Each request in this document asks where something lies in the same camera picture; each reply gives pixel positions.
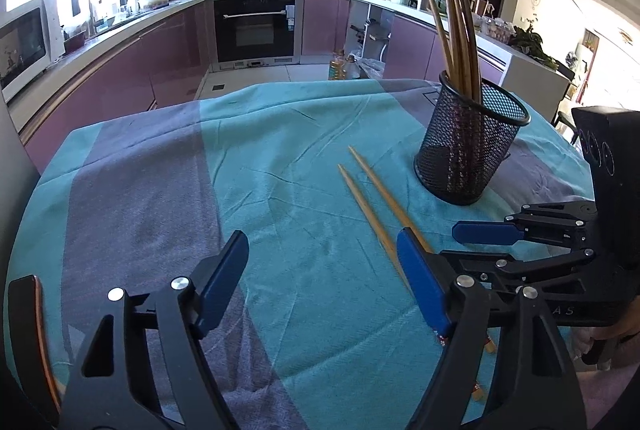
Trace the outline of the right hand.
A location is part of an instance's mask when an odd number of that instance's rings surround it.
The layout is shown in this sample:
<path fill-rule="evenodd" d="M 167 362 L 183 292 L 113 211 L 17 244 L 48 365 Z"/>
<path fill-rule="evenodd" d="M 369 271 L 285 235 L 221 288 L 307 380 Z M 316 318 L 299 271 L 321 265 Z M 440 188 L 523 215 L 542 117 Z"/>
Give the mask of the right hand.
<path fill-rule="evenodd" d="M 606 349 L 595 365 L 587 365 L 582 359 L 600 341 L 612 346 Z M 580 327 L 572 329 L 572 352 L 578 372 L 612 370 L 639 363 L 639 311 L 631 306 L 610 327 Z"/>

